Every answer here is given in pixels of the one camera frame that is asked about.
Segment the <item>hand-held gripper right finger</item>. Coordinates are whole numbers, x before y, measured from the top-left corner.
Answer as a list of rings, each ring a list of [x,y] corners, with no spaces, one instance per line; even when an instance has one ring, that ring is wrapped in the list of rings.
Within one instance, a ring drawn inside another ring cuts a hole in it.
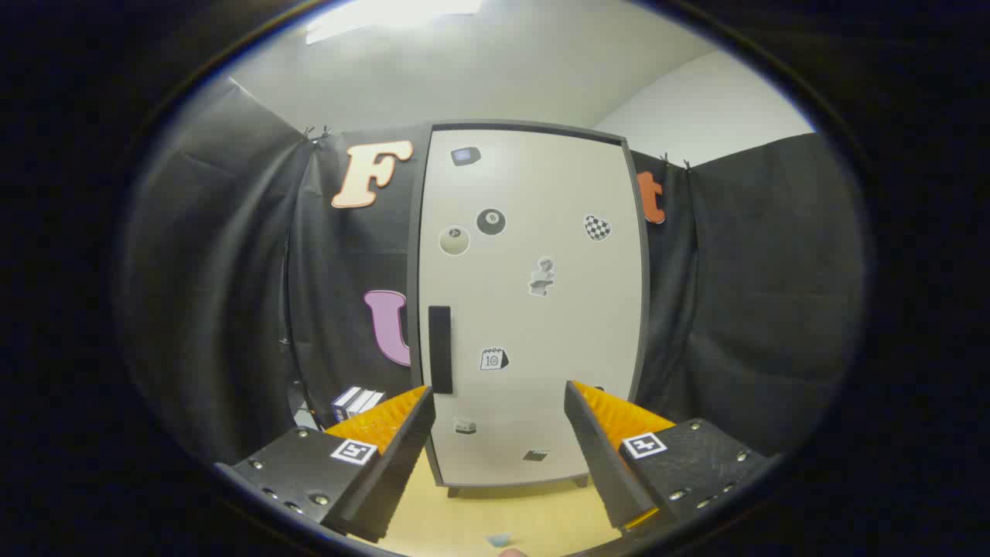
[[[623,535],[710,514],[768,467],[767,456],[713,423],[674,423],[578,381],[565,386],[565,415]]]

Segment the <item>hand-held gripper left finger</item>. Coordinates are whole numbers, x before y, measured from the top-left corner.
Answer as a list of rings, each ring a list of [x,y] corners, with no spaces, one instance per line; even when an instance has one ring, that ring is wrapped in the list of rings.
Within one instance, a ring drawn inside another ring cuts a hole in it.
[[[297,426],[236,464],[216,464],[238,493],[314,535],[379,542],[435,422],[428,385],[328,430]]]

